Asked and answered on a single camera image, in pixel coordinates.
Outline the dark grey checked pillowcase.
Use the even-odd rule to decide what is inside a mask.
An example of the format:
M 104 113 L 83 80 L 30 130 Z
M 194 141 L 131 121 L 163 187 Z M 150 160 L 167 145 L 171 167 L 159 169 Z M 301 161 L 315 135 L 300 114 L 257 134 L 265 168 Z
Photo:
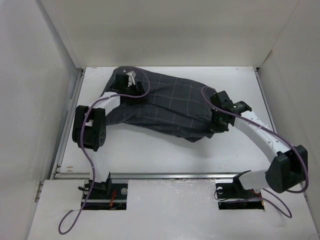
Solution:
M 104 92 L 115 92 L 117 75 L 135 73 L 134 80 L 148 94 L 140 99 L 123 97 L 120 106 L 106 116 L 107 125 L 125 123 L 195 143 L 221 133 L 212 123 L 211 107 L 206 103 L 216 90 L 203 83 L 141 68 L 121 66 L 109 78 Z

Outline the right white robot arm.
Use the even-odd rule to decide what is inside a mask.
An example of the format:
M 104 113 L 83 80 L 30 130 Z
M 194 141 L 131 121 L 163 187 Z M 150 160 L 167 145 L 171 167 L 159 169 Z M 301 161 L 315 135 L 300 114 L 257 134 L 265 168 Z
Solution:
M 308 151 L 293 146 L 269 129 L 245 102 L 234 103 L 225 91 L 212 95 L 207 102 L 212 107 L 211 124 L 214 132 L 223 133 L 232 126 L 245 134 L 266 156 L 267 169 L 246 170 L 233 178 L 233 194 L 243 197 L 250 190 L 270 188 L 276 193 L 290 192 L 305 183 L 309 186 Z

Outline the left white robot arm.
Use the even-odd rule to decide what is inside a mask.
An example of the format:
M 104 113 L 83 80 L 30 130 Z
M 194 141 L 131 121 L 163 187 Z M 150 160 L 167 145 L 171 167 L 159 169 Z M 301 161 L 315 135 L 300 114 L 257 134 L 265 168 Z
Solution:
M 124 101 L 140 102 L 149 93 L 151 88 L 149 78 L 145 76 L 144 79 L 147 83 L 146 87 L 143 87 L 141 80 L 135 79 L 134 72 L 117 73 L 114 82 L 97 100 L 90 106 L 78 105 L 75 109 L 72 140 L 82 150 L 92 170 L 88 186 L 81 189 L 87 196 L 93 190 L 103 199 L 112 193 L 112 183 L 109 177 L 105 181 L 96 182 L 94 158 L 87 150 L 97 152 L 104 145 L 107 137 L 107 114 L 119 107 Z

